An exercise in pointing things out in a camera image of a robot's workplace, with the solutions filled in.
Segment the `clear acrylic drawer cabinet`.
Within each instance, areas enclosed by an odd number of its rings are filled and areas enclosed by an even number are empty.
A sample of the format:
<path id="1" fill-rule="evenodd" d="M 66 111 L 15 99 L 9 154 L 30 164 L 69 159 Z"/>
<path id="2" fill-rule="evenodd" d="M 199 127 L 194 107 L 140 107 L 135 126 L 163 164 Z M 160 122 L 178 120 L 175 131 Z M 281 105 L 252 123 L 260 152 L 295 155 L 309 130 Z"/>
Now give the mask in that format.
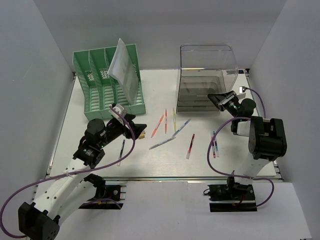
<path id="1" fill-rule="evenodd" d="M 232 90 L 239 68 L 227 43 L 186 43 L 180 46 L 176 112 L 217 112 L 209 94 Z"/>

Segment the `clear plastic document folder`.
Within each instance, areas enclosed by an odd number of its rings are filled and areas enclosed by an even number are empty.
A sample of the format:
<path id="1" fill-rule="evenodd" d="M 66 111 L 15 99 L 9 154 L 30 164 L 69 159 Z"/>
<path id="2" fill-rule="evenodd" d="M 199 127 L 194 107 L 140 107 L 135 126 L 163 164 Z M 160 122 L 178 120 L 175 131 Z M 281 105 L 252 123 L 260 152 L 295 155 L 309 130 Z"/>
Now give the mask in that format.
<path id="1" fill-rule="evenodd" d="M 138 96 L 139 79 L 128 49 L 121 38 L 108 68 L 108 74 L 120 85 L 128 103 L 135 105 Z"/>

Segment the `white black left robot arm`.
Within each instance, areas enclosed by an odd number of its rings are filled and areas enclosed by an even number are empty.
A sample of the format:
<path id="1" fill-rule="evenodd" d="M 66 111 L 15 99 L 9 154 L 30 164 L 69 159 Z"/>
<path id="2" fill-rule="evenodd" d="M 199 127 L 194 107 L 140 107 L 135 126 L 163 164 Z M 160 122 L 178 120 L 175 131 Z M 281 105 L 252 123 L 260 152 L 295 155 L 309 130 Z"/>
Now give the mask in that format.
<path id="1" fill-rule="evenodd" d="M 135 124 L 136 116 L 115 114 L 108 123 L 95 118 L 88 122 L 77 151 L 61 177 L 32 203 L 18 209 L 19 230 L 32 240 L 53 240 L 63 221 L 87 200 L 100 200 L 106 194 L 106 181 L 93 174 L 105 156 L 103 148 L 120 137 L 137 139 L 147 128 Z"/>

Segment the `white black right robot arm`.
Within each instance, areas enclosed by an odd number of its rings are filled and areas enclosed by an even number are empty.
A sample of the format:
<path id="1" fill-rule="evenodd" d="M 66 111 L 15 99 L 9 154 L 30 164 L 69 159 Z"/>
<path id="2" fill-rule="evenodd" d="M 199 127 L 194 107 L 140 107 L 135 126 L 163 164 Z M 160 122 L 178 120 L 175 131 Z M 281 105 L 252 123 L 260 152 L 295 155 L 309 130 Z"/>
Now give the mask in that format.
<path id="1" fill-rule="evenodd" d="M 248 156 L 232 173 L 215 169 L 210 163 L 210 153 L 207 153 L 207 163 L 214 172 L 230 178 L 233 177 L 235 180 L 240 179 L 239 182 L 234 181 L 225 187 L 226 195 L 236 200 L 244 193 L 242 184 L 247 185 L 249 181 L 255 179 L 264 166 L 286 154 L 287 140 L 284 123 L 282 119 L 278 118 L 266 119 L 254 116 L 256 108 L 254 100 L 244 98 L 239 101 L 234 91 L 208 94 L 207 97 L 220 111 L 228 111 L 233 117 L 215 131 L 209 144 L 210 147 L 218 133 L 228 123 L 231 123 L 230 130 L 234 135 L 248 137 Z"/>

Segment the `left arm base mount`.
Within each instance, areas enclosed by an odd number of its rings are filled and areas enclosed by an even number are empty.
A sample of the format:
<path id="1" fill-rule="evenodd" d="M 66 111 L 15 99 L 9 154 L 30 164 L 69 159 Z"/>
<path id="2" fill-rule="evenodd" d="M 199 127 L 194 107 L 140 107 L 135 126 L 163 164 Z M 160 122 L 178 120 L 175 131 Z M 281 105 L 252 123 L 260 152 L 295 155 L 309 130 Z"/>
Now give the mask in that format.
<path id="1" fill-rule="evenodd" d="M 94 187 L 94 196 L 83 203 L 79 209 L 87 210 L 120 210 L 126 198 L 124 183 L 108 183 L 104 178 L 91 173 L 85 177 L 83 183 L 90 183 Z"/>

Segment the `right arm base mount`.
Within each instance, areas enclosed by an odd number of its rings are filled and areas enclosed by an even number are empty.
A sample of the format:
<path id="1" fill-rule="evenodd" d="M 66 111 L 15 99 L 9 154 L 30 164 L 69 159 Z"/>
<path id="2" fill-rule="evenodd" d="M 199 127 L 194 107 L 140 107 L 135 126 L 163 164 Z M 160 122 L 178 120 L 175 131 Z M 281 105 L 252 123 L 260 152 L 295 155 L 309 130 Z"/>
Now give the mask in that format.
<path id="1" fill-rule="evenodd" d="M 226 184 L 211 184 L 203 191 L 209 197 L 211 213 L 256 212 L 257 204 L 252 184 L 243 185 L 229 176 Z"/>

